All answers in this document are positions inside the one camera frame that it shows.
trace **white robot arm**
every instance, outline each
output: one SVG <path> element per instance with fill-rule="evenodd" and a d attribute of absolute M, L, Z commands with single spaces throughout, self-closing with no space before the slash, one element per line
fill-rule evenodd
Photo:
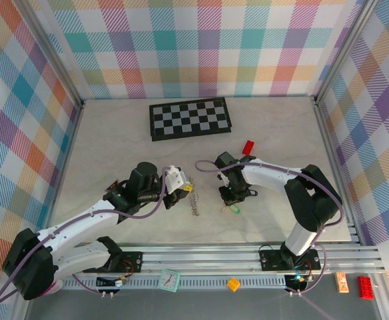
<path fill-rule="evenodd" d="M 127 266 L 122 261 L 130 258 L 109 237 L 100 237 L 82 247 L 75 246 L 127 217 L 142 218 L 133 215 L 147 203 L 157 202 L 162 197 L 165 207 L 170 209 L 189 194 L 192 185 L 180 168 L 170 166 L 163 173 L 159 177 L 152 163 L 139 163 L 128 180 L 119 183 L 103 199 L 76 217 L 37 233 L 22 230 L 8 252 L 3 270 L 9 277 L 18 270 L 12 282 L 23 298 L 30 300 L 54 293 L 62 287 L 64 277 L 88 269 L 92 272 L 126 273 Z M 48 237 L 48 241 L 21 267 L 23 258 Z M 129 255 L 135 257 L 131 263 L 134 271 L 139 271 L 142 253 Z"/>
<path fill-rule="evenodd" d="M 294 229 L 280 248 L 280 255 L 276 253 L 266 254 L 262 257 L 266 263 L 263 270 L 288 270 L 296 269 L 305 262 L 307 255 L 314 260 L 317 254 L 310 250 L 311 245 L 317 239 L 325 223 L 338 211 L 338 206 L 324 190 L 317 185 L 297 175 L 306 175 L 319 182 L 333 196 L 341 202 L 322 171 L 309 165 L 306 168 L 284 168 L 273 165 L 274 168 L 281 168 L 281 171 L 269 169 L 272 165 L 255 157 L 246 156 L 241 160 L 235 159 L 229 153 L 224 152 L 214 164 L 218 169 L 242 163 L 228 170 L 220 172 L 219 179 L 222 179 L 224 186 L 218 188 L 220 195 L 226 205 L 232 205 L 245 200 L 253 194 L 249 190 L 252 185 L 260 185 L 286 193 L 291 204 L 294 216 L 297 220 Z"/>

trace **plaid fabric backdrop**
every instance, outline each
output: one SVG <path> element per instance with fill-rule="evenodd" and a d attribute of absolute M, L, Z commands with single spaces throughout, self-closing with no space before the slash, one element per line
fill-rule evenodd
<path fill-rule="evenodd" d="M 16 234 L 44 223 L 75 115 L 14 4 L 0 0 L 0 284 Z"/>
<path fill-rule="evenodd" d="M 389 0 L 381 0 L 324 111 L 359 222 L 389 276 Z"/>
<path fill-rule="evenodd" d="M 110 99 L 310 95 L 363 0 L 31 2 L 81 94 Z"/>

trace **red lego brick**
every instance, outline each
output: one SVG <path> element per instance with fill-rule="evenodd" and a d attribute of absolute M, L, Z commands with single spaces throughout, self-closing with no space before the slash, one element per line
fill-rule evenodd
<path fill-rule="evenodd" d="M 250 152 L 252 151 L 252 148 L 254 147 L 254 142 L 251 140 L 248 140 L 246 142 L 245 148 L 243 148 L 242 153 L 244 155 L 250 155 Z"/>
<path fill-rule="evenodd" d="M 373 299 L 374 292 L 372 290 L 372 284 L 369 277 L 358 277 L 359 292 L 362 299 Z"/>

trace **marble surface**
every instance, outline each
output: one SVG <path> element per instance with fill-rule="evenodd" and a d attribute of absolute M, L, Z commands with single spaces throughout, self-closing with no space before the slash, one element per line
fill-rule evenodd
<path fill-rule="evenodd" d="M 231 133 L 152 142 L 149 105 L 182 100 L 88 101 L 53 223 L 88 209 L 113 181 L 127 179 L 137 163 L 149 161 L 159 169 L 182 167 L 193 178 L 199 216 L 193 215 L 186 198 L 171 210 L 162 206 L 148 219 L 127 219 L 89 240 L 108 235 L 127 243 L 284 241 L 295 224 L 286 195 L 255 187 L 258 197 L 239 203 L 241 214 L 222 212 L 221 181 L 215 174 L 197 171 L 195 161 L 215 160 L 224 151 L 240 158 L 250 139 L 255 142 L 252 154 L 263 161 L 288 167 L 315 164 L 333 182 L 310 99 L 227 98 Z M 139 215 L 153 206 L 147 205 Z M 349 241 L 347 225 L 329 228 L 320 240 Z"/>

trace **chessboard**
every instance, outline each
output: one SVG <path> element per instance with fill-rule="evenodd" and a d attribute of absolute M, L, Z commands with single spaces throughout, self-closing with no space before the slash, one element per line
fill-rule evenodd
<path fill-rule="evenodd" d="M 223 97 L 150 105 L 152 141 L 231 132 Z"/>

